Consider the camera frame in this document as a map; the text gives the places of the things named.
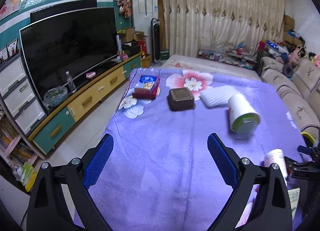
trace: water bottle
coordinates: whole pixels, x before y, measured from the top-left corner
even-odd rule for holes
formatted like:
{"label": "water bottle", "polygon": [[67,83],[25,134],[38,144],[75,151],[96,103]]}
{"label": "water bottle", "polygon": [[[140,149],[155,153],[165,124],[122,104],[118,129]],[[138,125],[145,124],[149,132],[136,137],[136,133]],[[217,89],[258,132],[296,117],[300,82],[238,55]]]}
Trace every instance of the water bottle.
{"label": "water bottle", "polygon": [[75,83],[73,82],[71,75],[69,74],[69,71],[66,71],[66,75],[67,75],[67,82],[68,82],[70,91],[71,93],[74,93],[75,91],[77,91],[77,88],[75,86]]}

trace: metal screw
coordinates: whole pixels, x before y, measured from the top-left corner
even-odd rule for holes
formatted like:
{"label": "metal screw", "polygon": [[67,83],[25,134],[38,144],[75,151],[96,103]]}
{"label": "metal screw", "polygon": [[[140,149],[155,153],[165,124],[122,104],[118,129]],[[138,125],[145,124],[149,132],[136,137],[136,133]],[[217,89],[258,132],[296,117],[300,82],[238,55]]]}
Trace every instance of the metal screw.
{"label": "metal screw", "polygon": [[278,168],[279,168],[278,164],[276,164],[276,163],[273,163],[273,164],[272,164],[272,167],[273,167],[274,169],[278,169]]}
{"label": "metal screw", "polygon": [[244,164],[244,165],[249,165],[250,164],[250,160],[248,158],[243,158],[241,160],[241,162]]}
{"label": "metal screw", "polygon": [[71,161],[71,163],[72,163],[73,165],[77,165],[77,164],[80,163],[80,159],[79,159],[79,158],[73,158],[72,161]]}
{"label": "metal screw", "polygon": [[48,162],[42,163],[41,168],[47,168],[49,166]]}

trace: white drawer unit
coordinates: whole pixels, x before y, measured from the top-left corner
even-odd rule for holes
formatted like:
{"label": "white drawer unit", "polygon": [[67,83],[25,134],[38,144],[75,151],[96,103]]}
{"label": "white drawer unit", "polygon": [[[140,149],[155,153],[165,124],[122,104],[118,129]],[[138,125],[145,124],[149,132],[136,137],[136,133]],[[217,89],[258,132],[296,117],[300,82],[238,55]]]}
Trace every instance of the white drawer unit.
{"label": "white drawer unit", "polygon": [[16,89],[14,89],[5,99],[9,112],[15,117],[19,110],[35,97],[28,79],[23,81]]}
{"label": "white drawer unit", "polygon": [[18,57],[0,73],[0,94],[4,96],[10,89],[16,87],[25,76],[21,57]]}
{"label": "white drawer unit", "polygon": [[34,97],[27,105],[24,105],[22,110],[19,111],[16,123],[21,130],[27,134],[33,125],[35,125],[45,115],[44,111],[38,100]]}

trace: hanging ornament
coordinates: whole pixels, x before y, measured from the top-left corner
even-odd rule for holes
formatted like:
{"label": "hanging ornament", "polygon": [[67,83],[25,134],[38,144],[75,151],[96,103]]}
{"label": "hanging ornament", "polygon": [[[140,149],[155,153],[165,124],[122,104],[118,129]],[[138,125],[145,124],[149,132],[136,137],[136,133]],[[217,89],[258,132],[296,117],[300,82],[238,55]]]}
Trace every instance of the hanging ornament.
{"label": "hanging ornament", "polygon": [[203,8],[202,15],[203,16],[207,15],[207,10],[205,9],[205,7]]}
{"label": "hanging ornament", "polygon": [[132,15],[131,0],[115,0],[120,6],[119,13],[124,13],[124,17],[129,18]]}

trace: white foam block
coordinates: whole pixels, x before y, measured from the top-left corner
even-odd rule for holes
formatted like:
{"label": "white foam block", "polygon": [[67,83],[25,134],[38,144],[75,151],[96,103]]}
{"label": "white foam block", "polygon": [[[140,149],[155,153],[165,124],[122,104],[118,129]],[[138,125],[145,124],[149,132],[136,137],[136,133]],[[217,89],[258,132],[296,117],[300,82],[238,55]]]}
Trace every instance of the white foam block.
{"label": "white foam block", "polygon": [[231,96],[240,93],[231,85],[210,88],[200,92],[201,100],[207,107],[212,108],[217,105],[227,105]]}

